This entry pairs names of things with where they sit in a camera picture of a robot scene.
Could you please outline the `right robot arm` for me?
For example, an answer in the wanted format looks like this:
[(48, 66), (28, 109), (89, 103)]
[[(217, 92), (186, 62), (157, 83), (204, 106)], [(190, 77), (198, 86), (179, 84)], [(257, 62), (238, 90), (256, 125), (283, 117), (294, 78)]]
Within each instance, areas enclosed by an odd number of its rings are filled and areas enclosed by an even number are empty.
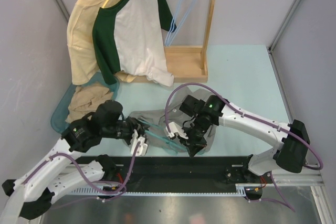
[(299, 120), (287, 124), (260, 118), (216, 95), (207, 101), (188, 95), (180, 111), (193, 119), (189, 127), (182, 128), (184, 132), (179, 137), (190, 157), (207, 146), (205, 133), (216, 125), (239, 130), (271, 145), (271, 149), (263, 153), (248, 156), (242, 176), (249, 183), (277, 168), (298, 174), (304, 167), (310, 139), (305, 124)]

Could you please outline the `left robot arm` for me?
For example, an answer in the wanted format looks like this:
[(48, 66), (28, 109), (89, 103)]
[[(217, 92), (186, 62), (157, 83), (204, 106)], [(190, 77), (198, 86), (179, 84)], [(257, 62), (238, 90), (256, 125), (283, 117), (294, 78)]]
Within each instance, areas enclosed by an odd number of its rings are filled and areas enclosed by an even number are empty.
[(126, 191), (132, 166), (125, 179), (113, 159), (104, 154), (80, 167), (76, 160), (103, 138), (124, 140), (131, 149), (131, 163), (147, 150), (145, 132), (148, 126), (136, 118), (124, 118), (122, 105), (109, 100), (82, 118), (73, 121), (62, 132), (55, 146), (27, 174), (17, 180), (8, 179), (2, 184), (9, 197), (1, 214), (1, 223), (16, 223), (18, 218), (38, 218), (69, 192), (89, 185), (100, 195), (101, 201), (112, 200)]

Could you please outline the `grey t-shirt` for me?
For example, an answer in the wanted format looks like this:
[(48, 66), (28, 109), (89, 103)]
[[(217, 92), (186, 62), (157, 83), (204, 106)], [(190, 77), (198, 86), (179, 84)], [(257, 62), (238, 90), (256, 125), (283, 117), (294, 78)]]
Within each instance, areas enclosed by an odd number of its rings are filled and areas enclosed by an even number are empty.
[[(188, 95), (191, 95), (198, 100), (206, 101), (212, 93), (201, 88), (196, 91), (191, 91), (189, 87), (179, 89), (168, 106), (168, 119), (170, 122), (176, 122), (180, 126), (190, 126), (192, 118), (180, 111), (180, 106)], [(186, 147), (183, 146), (177, 138), (171, 140), (166, 136), (164, 132), (166, 127), (164, 115), (164, 109), (133, 111), (130, 113), (130, 117), (148, 123), (149, 134), (147, 134), (147, 139), (150, 147), (162, 148), (170, 155), (186, 153)]]

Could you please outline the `teal hanger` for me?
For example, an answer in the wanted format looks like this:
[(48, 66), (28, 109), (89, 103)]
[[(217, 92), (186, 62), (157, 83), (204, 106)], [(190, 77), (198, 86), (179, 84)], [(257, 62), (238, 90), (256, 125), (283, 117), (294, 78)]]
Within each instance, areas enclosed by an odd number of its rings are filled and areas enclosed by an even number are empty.
[(171, 139), (166, 136), (165, 119), (163, 115), (150, 111), (133, 111), (127, 118), (136, 118), (146, 125), (146, 137), (151, 147), (163, 149), (169, 155), (186, 153), (187, 149), (177, 139)]

